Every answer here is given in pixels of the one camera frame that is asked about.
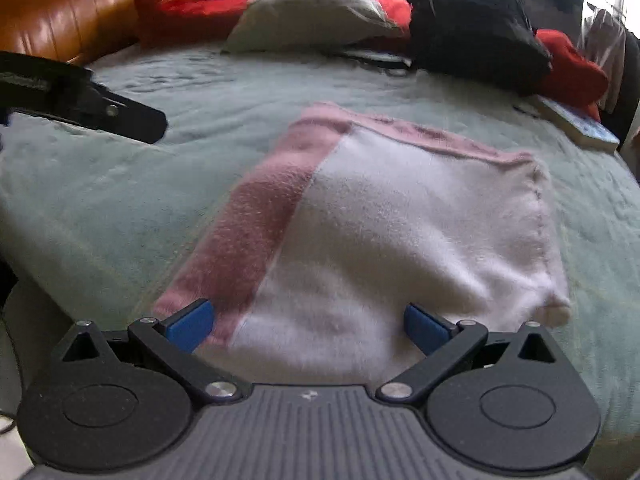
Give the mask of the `pink and white sweater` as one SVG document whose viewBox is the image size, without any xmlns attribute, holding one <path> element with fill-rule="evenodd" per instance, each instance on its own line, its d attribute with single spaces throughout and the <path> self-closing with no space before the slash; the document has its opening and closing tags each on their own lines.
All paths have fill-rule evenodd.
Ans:
<svg viewBox="0 0 640 480">
<path fill-rule="evenodd" d="M 526 152 L 319 104 L 235 185 L 156 300 L 213 304 L 206 360 L 251 382 L 381 385 L 407 304 L 497 332 L 570 317 L 547 171 Z"/>
</svg>

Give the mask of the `hanging clothes on rack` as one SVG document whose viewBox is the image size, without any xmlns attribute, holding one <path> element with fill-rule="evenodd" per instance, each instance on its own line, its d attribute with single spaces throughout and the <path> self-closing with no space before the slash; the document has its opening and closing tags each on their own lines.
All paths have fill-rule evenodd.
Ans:
<svg viewBox="0 0 640 480">
<path fill-rule="evenodd" d="M 600 123 L 620 142 L 629 134 L 639 104 L 639 40 L 613 14 L 613 0 L 518 0 L 535 32 L 555 29 L 608 76 L 597 100 Z"/>
</svg>

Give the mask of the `wooden headboard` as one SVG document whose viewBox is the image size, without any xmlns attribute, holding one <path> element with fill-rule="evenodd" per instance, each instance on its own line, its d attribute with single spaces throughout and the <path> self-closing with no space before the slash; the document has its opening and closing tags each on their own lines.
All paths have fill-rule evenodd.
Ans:
<svg viewBox="0 0 640 480">
<path fill-rule="evenodd" d="M 1 49 L 86 65 L 135 44 L 134 0 L 1 0 Z"/>
</svg>

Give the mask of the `green plaid bed blanket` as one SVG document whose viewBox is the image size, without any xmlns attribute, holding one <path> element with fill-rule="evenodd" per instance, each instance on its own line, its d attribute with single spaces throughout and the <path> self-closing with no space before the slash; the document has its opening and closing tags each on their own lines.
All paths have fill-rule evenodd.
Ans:
<svg viewBox="0 0 640 480">
<path fill-rule="evenodd" d="M 619 157 L 578 148 L 513 93 L 322 54 L 131 47 L 93 69 L 167 115 L 160 142 L 23 115 L 1 133 L 2 252 L 65 313 L 115 328 L 149 310 L 241 174 L 312 103 L 531 151 L 550 170 L 573 301 L 555 338 L 603 414 L 589 469 L 638 468 L 639 188 Z"/>
</svg>

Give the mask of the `red pillow at headboard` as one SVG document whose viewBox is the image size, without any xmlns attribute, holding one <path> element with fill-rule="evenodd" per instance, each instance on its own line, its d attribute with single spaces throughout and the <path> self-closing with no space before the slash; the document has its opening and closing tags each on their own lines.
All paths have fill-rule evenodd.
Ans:
<svg viewBox="0 0 640 480">
<path fill-rule="evenodd" d="M 224 41 L 250 0 L 134 0 L 137 35 L 147 49 Z"/>
</svg>

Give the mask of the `grey pillow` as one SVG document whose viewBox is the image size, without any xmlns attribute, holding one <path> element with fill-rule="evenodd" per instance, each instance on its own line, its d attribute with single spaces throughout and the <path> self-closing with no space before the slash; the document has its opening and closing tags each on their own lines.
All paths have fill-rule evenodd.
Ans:
<svg viewBox="0 0 640 480">
<path fill-rule="evenodd" d="M 401 35 L 378 0 L 250 0 L 230 32 L 229 53 L 344 47 Z"/>
</svg>

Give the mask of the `paperback book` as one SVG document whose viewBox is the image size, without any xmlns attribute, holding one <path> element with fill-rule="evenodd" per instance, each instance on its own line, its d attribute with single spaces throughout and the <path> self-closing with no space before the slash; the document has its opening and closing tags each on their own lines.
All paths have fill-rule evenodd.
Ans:
<svg viewBox="0 0 640 480">
<path fill-rule="evenodd" d="M 530 102 L 545 120 L 556 125 L 581 148 L 614 154 L 620 145 L 615 134 L 589 116 L 543 96 L 533 96 Z"/>
</svg>

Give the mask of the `red quilt behind backpack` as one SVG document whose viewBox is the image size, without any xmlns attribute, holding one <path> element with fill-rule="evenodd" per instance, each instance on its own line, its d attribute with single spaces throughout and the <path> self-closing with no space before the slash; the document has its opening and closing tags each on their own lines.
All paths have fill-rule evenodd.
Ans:
<svg viewBox="0 0 640 480">
<path fill-rule="evenodd" d="M 397 38 L 368 40 L 374 50 L 399 54 L 409 53 L 411 6 L 407 0 L 376 0 L 387 17 L 400 29 Z M 536 31 L 536 37 L 552 55 L 551 73 L 538 84 L 542 96 L 576 108 L 596 122 L 600 122 L 597 100 L 608 90 L 608 76 L 584 58 L 564 32 L 555 29 Z"/>
</svg>

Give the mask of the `black backpack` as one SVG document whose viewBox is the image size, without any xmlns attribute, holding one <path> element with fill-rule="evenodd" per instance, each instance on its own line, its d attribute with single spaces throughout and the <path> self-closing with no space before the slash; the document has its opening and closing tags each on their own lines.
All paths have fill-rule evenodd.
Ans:
<svg viewBox="0 0 640 480">
<path fill-rule="evenodd" d="M 376 0 L 400 28 L 356 49 L 408 58 L 415 70 L 473 79 L 523 96 L 538 91 L 552 56 L 518 0 Z"/>
</svg>

